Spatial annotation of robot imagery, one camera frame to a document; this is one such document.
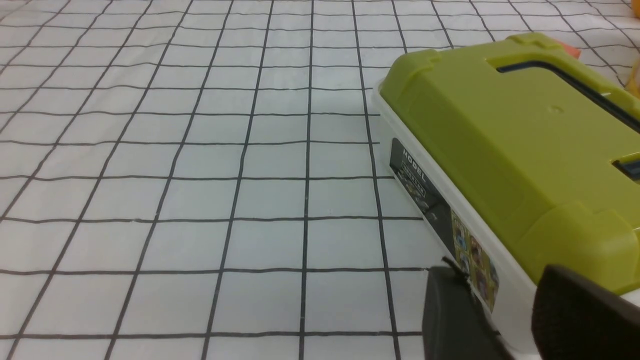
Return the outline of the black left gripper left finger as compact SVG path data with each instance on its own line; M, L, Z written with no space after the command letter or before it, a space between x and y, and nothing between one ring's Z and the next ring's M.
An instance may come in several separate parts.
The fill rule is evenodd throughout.
M426 360L512 360L474 296L469 274L442 258L428 270L422 316Z

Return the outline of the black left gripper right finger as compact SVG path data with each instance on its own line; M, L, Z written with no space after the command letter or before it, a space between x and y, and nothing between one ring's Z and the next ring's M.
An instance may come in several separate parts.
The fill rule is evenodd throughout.
M562 265L542 272L531 333L543 360L640 357L638 306Z

